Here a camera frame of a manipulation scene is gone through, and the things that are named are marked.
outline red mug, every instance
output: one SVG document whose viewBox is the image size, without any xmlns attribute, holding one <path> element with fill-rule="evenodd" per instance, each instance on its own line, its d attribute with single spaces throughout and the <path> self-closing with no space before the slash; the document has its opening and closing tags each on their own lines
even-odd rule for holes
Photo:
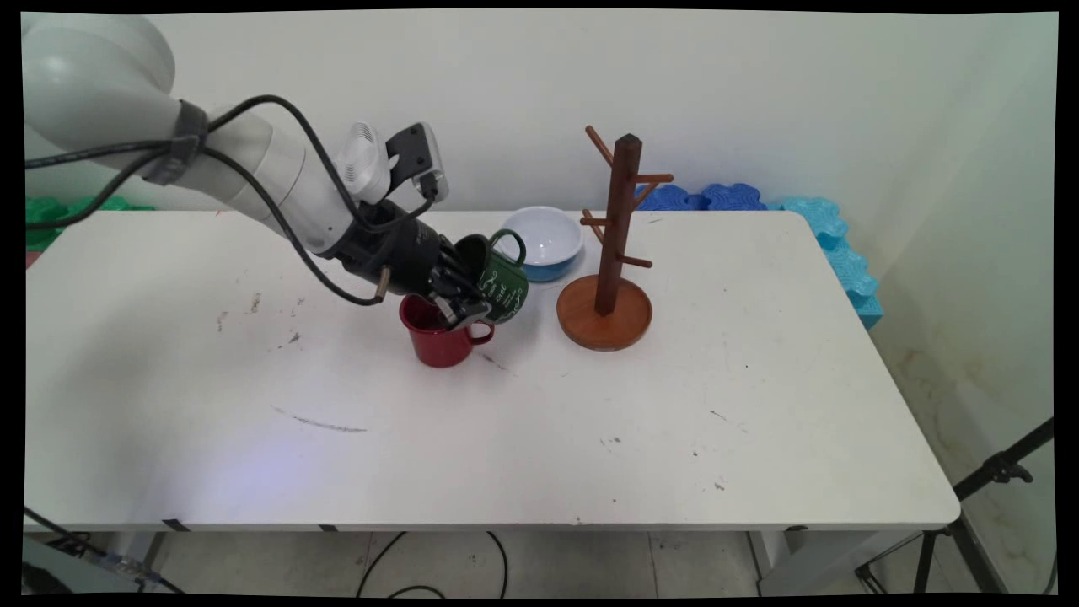
<svg viewBox="0 0 1079 607">
<path fill-rule="evenodd" d="M 484 325 L 490 330 L 482 337 L 474 337 L 470 327 L 446 331 L 438 307 L 419 294 L 401 299 L 398 314 L 412 339 L 416 358 L 433 368 L 452 368 L 468 358 L 473 346 L 487 344 L 494 337 L 494 326 L 483 321 L 474 323 Z"/>
</svg>

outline mug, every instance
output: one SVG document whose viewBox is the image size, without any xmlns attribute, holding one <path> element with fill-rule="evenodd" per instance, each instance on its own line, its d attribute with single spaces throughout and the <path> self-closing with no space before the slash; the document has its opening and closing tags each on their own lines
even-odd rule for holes
<svg viewBox="0 0 1079 607">
<path fill-rule="evenodd" d="M 468 358 L 473 346 L 487 344 L 494 337 L 494 326 L 483 321 L 477 323 L 487 326 L 490 331 L 481 337 L 474 337 L 469 328 L 446 331 L 438 307 L 419 294 L 401 299 L 398 314 L 412 339 L 416 358 L 433 368 L 452 368 Z"/>
<path fill-rule="evenodd" d="M 520 252 L 516 261 L 493 248 L 498 238 L 507 235 L 517 240 Z M 524 240 L 520 234 L 505 229 L 494 232 L 490 239 L 482 234 L 469 234 L 453 246 L 468 264 L 473 279 L 491 305 L 491 312 L 483 320 L 502 325 L 514 318 L 529 294 L 529 278 L 524 275 Z"/>
</svg>

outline round wooden base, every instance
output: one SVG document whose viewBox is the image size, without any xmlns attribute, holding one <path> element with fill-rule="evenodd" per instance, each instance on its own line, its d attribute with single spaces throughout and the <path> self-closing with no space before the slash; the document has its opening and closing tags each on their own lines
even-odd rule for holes
<svg viewBox="0 0 1079 607">
<path fill-rule="evenodd" d="M 620 278 L 614 312 L 596 314 L 596 285 L 599 274 L 579 277 L 565 285 L 558 295 L 558 322 L 578 346 L 611 353 L 629 348 L 652 322 L 652 302 L 641 287 Z"/>
</svg>

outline black strap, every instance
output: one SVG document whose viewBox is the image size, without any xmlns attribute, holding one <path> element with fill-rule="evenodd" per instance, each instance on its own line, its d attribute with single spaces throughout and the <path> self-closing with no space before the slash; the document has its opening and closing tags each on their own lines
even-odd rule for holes
<svg viewBox="0 0 1079 607">
<path fill-rule="evenodd" d="M 194 104 L 180 100 L 180 114 L 176 118 L 176 133 L 168 149 L 168 155 L 163 157 L 145 177 L 147 181 L 159 185 L 167 185 L 183 175 L 191 161 L 206 146 L 209 120 L 206 112 Z"/>
</svg>

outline table leg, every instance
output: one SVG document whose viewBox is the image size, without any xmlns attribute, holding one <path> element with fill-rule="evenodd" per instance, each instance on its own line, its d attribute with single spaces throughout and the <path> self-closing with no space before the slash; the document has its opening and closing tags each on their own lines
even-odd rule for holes
<svg viewBox="0 0 1079 607">
<path fill-rule="evenodd" d="M 811 594 L 828 587 L 843 575 L 853 575 L 863 563 L 911 536 L 911 532 L 797 532 L 801 544 L 786 557 L 768 568 L 761 567 L 763 576 L 757 583 L 761 596 L 791 596 Z M 768 538 L 754 542 L 766 546 Z M 770 538 L 775 544 L 775 537 Z M 757 555 L 759 566 L 766 558 Z"/>
</svg>

